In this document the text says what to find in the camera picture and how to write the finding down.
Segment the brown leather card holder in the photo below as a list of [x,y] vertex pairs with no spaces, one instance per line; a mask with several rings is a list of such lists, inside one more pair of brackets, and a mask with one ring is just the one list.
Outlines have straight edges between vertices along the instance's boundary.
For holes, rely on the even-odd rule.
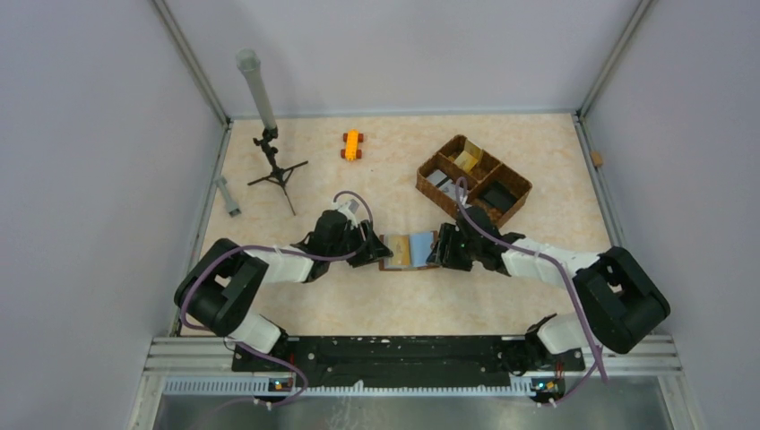
[[438,264],[428,261],[438,239],[438,233],[435,231],[381,235],[380,238],[383,245],[393,254],[379,261],[380,271],[421,271],[439,267]]

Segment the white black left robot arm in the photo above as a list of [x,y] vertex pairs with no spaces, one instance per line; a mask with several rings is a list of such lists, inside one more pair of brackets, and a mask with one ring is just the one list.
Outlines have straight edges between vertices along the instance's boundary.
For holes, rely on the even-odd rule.
[[328,210],[303,240],[282,248],[244,249],[228,238],[217,240],[177,287],[174,303],[202,329],[243,342],[258,364],[276,370],[288,348],[281,341],[284,330],[252,308],[262,285],[308,283],[325,275],[332,262],[358,268],[392,256],[370,220]]

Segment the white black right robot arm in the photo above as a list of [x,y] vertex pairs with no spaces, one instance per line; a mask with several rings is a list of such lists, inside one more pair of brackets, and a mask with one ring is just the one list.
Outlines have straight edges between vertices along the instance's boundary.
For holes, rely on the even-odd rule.
[[427,260],[458,271],[479,262],[488,271],[563,289],[574,311],[547,316],[526,333],[525,356],[538,369],[588,345],[626,354],[671,312],[669,301],[624,247],[582,253],[521,233],[501,234],[480,207],[461,212],[454,224],[442,224]]

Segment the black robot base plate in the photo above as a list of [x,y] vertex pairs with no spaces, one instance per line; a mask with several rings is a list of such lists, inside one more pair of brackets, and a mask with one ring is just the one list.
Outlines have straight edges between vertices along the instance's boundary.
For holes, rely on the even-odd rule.
[[301,336],[279,340],[270,354],[312,388],[501,387],[529,372],[585,368],[580,349],[553,356],[522,336]]

